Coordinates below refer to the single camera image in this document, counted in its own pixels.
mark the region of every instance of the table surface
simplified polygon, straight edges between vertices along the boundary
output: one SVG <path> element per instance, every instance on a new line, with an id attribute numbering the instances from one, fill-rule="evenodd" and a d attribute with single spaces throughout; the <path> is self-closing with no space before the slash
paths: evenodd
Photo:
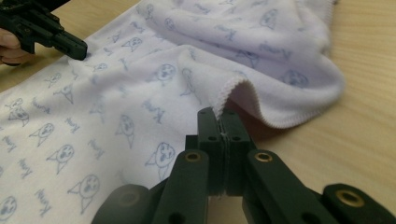
<path id="1" fill-rule="evenodd" d="M 137 0 L 71 1 L 53 13 L 85 38 Z M 322 116 L 271 130 L 241 114 L 259 148 L 273 150 L 309 188 L 355 186 L 396 214 L 396 1 L 341 0 L 334 8 L 331 59 L 346 77 L 341 99 Z M 54 49 L 19 67 L 0 66 L 0 92 L 58 60 Z M 213 198 L 208 223 L 247 223 L 241 199 Z"/>

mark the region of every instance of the cloth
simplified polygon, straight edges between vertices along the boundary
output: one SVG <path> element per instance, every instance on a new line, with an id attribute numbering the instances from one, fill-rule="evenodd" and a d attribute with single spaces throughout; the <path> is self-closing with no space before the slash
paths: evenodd
<path id="1" fill-rule="evenodd" d="M 143 0 L 0 94 L 0 223 L 90 223 L 115 188 L 169 176 L 196 113 L 233 100 L 276 128 L 342 93 L 331 0 Z"/>

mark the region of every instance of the finger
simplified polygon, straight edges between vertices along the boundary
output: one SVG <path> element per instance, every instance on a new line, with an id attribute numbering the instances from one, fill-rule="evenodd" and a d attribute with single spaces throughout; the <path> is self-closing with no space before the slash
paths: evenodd
<path id="1" fill-rule="evenodd" d="M 21 43 L 14 34 L 0 28 L 0 46 L 17 49 L 21 46 Z"/>
<path id="2" fill-rule="evenodd" d="M 2 63 L 27 63 L 27 62 L 31 61 L 34 57 L 35 57 L 34 54 L 25 54 L 18 58 L 3 57 L 3 58 L 1 58 L 0 64 L 2 64 Z"/>

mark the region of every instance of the folded fabric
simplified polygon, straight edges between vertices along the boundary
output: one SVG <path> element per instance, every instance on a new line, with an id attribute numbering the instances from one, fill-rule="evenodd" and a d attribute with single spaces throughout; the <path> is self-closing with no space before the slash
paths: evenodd
<path id="1" fill-rule="evenodd" d="M 340 96 L 331 0 L 143 0 L 0 94 L 0 223 L 90 223 L 115 188 L 169 176 L 196 113 L 233 100 L 288 128 Z"/>

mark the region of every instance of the human hand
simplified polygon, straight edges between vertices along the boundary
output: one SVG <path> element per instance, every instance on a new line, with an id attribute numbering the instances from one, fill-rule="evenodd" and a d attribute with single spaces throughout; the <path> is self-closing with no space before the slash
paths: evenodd
<path id="1" fill-rule="evenodd" d="M 21 49 L 21 43 L 11 32 L 0 28 L 0 64 L 26 63 L 35 57 Z"/>

